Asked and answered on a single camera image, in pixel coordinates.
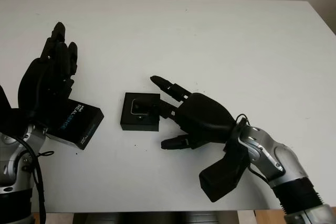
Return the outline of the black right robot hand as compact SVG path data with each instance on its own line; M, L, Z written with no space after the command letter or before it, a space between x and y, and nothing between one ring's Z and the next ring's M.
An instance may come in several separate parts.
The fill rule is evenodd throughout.
M191 93L162 77L151 76L150 80L181 102L180 106L175 107L160 100L154 106L161 117L173 120L185 132L184 135L163 140L162 149L195 149L210 142L225 143L228 140L236 121L224 106L202 93Z

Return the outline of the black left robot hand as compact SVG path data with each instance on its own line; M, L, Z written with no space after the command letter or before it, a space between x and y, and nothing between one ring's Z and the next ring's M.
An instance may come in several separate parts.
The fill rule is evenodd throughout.
M40 57L27 68L18 89L18 107L29 119L47 118L65 102L77 71L78 47L65 42L66 28L58 22Z

